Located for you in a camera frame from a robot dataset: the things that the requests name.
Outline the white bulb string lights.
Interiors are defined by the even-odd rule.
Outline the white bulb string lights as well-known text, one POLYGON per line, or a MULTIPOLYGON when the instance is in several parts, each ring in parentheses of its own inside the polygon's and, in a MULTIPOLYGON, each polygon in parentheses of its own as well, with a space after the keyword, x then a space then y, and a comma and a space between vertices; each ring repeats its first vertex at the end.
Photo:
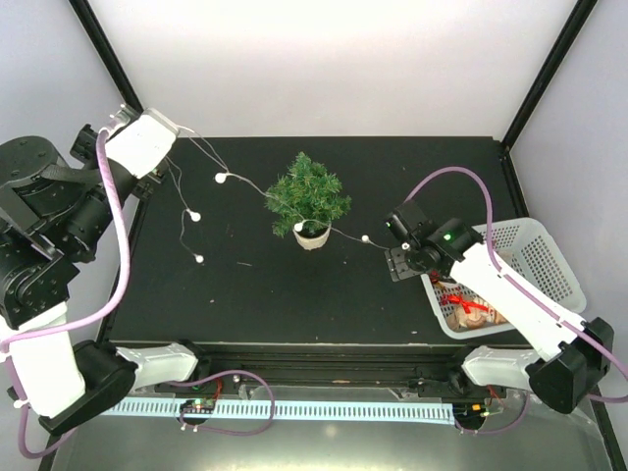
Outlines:
MULTIPOLYGON (((179 129, 189 139, 195 139, 195 138, 200 137, 200 134, 198 132, 196 132, 195 130, 191 129, 191 128, 184 127, 184 126, 179 126, 179 129)), ((259 187, 251 179, 231 171, 229 166, 227 165, 227 163, 224 161, 224 159, 219 155, 219 153, 216 151, 214 146, 205 137, 200 137, 200 141, 196 144, 196 147, 206 157, 210 158, 215 164, 217 164, 218 167, 220 168, 220 171, 218 173, 216 173, 215 176, 214 176, 214 182, 215 183, 217 183, 217 184, 224 184, 228 180, 231 180, 231 179, 237 180, 237 181, 239 181, 241 183, 246 183, 247 185, 252 187, 258 194, 260 194, 264 198, 264 206, 265 206, 265 201, 266 201, 266 193, 265 193, 265 191, 267 189, 263 190, 263 189, 261 189, 261 187, 259 187)), ((333 224, 332 224, 331 234, 332 233, 336 233, 336 234, 338 234, 340 236, 343 236, 343 237, 345 237, 345 238, 347 238, 349 240, 353 240, 353 241, 356 241, 356 242, 361 243, 361 244, 374 246, 374 247, 376 247, 378 249, 381 249, 381 250, 384 249, 384 247, 382 245, 376 243, 368 235, 362 235, 360 237, 349 235, 349 234, 341 231, 340 229, 336 228, 334 226, 334 222, 335 221, 333 221, 333 224)))

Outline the small green christmas tree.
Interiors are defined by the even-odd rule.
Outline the small green christmas tree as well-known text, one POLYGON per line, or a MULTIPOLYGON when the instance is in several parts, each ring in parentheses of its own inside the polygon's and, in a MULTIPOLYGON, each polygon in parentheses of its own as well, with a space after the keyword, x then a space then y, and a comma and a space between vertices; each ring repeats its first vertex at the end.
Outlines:
POLYGON ((300 151, 266 191, 266 208, 276 215, 272 233, 293 235, 307 251, 322 248, 328 241, 333 221, 346 215, 351 198, 343 193, 338 176, 300 151))

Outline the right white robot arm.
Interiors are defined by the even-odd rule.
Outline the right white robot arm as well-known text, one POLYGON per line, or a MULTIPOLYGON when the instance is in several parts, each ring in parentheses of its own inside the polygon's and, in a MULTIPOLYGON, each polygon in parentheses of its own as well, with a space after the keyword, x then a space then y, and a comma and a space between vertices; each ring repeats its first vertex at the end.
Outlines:
POLYGON ((480 235, 454 218, 440 225, 414 201, 397 206, 385 224, 400 246, 392 278, 431 276, 471 289, 529 343, 528 349, 474 348, 446 370, 448 388, 468 395, 494 385, 533 393, 549 408, 571 413, 607 374, 614 330, 553 302, 510 268, 480 235))

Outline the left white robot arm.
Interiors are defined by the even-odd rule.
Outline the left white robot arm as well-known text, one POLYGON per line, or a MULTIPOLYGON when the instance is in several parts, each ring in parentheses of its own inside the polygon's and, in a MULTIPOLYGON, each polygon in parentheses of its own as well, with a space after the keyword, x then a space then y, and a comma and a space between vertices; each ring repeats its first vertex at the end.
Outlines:
POLYGON ((130 129, 91 132, 78 169, 41 136, 1 147, 1 361, 13 377, 16 405, 53 436, 138 389, 179 382, 198 392, 209 384, 209 365, 185 343, 129 349, 70 338, 79 328, 67 318, 70 282, 94 259, 108 227, 117 233, 121 268, 98 316, 120 302, 131 270, 122 207, 143 175, 135 160, 156 167, 171 143, 130 129))

